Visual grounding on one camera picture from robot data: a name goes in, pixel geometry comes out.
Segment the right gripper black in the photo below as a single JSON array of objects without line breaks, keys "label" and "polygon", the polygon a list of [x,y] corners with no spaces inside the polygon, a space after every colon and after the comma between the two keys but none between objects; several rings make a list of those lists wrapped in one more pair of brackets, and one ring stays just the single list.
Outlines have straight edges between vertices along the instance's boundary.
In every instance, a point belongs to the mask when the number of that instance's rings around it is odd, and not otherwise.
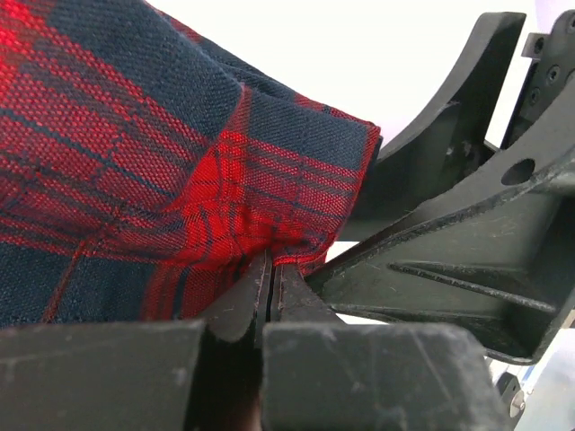
[{"label": "right gripper black", "polygon": [[[486,132],[526,16],[483,13],[444,83],[420,114],[380,150],[350,224],[383,224],[453,188],[491,157]],[[574,78],[574,11],[547,33],[531,32],[531,60],[500,148],[512,146]]]}]

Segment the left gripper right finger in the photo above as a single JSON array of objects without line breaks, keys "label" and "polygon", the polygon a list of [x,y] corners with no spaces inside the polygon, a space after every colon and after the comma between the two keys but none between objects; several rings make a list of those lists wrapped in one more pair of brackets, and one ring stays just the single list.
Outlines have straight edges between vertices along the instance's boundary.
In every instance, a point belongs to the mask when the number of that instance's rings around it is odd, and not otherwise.
[{"label": "left gripper right finger", "polygon": [[509,430],[479,342],[446,324],[349,325],[274,271],[262,332],[266,430]]}]

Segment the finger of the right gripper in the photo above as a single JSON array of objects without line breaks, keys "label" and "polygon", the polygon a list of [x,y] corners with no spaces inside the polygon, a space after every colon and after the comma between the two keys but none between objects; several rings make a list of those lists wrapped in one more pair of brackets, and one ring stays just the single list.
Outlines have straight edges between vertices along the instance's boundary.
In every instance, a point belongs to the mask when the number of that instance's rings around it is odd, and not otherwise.
[{"label": "finger of the right gripper", "polygon": [[448,323],[509,364],[538,362],[574,306],[574,155],[534,157],[496,178],[501,195],[428,201],[307,281],[335,312]]}]

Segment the red navy plaid skirt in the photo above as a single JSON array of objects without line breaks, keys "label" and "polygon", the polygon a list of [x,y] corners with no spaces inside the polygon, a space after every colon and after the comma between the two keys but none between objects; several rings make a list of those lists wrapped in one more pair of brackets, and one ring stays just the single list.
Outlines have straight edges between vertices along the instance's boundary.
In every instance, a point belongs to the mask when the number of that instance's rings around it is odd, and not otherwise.
[{"label": "red navy plaid skirt", "polygon": [[1,324],[190,319],[321,264],[381,142],[144,1],[1,4]]}]

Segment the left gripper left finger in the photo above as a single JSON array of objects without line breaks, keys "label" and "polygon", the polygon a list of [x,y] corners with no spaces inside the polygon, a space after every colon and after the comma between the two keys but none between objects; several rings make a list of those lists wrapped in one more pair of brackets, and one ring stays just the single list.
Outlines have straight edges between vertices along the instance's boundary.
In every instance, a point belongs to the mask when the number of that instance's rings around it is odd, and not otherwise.
[{"label": "left gripper left finger", "polygon": [[269,255],[197,319],[1,334],[4,430],[258,430]]}]

